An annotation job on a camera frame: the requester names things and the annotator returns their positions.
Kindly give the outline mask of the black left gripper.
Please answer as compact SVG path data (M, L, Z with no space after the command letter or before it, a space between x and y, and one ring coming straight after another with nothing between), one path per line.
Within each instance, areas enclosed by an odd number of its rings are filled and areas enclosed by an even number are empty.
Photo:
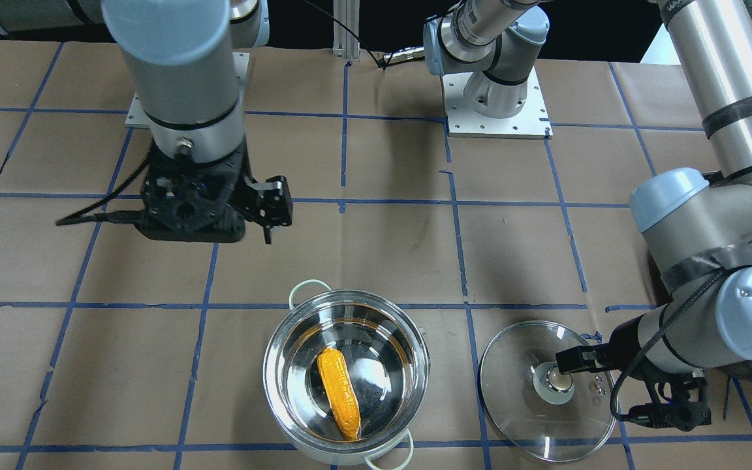
M641 317L618 325L606 345L579 345L556 353L556 367L561 374L621 371L626 378L644 382L650 401L635 405L627 413L618 411L618 380L612 391L612 416L646 428L676 428L692 431L711 423L708 407L708 382L692 373L669 373L654 366L645 356L635 362L644 345L638 338Z

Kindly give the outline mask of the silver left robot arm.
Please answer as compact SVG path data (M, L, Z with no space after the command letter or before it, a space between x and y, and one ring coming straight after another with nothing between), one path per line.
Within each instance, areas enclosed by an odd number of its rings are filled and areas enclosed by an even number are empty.
M636 226L672 300L556 361L562 373L620 371L616 420L689 431L710 413L696 372L752 361L752 10L746 1L657 8L721 178L677 168L633 191Z

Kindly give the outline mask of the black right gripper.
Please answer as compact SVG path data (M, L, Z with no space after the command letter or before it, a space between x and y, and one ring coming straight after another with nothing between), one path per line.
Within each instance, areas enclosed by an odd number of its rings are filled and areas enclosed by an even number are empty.
M192 149L178 145L168 157L156 143L141 188L140 233L149 239L185 243L236 243L245 224L263 229L272 245L275 227L289 227L293 201L289 182L275 176L259 182L251 173L247 142L212 163L194 163Z

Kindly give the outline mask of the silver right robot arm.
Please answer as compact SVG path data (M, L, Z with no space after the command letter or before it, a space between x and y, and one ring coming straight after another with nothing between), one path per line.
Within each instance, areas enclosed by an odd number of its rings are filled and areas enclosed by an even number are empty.
M0 35L82 25L107 27L133 78L137 110L153 140L109 202L143 175L140 210L99 203L57 220L133 225L156 241L236 243L247 223L292 224L284 176L257 181L245 134L238 48L269 37L266 1L0 1Z

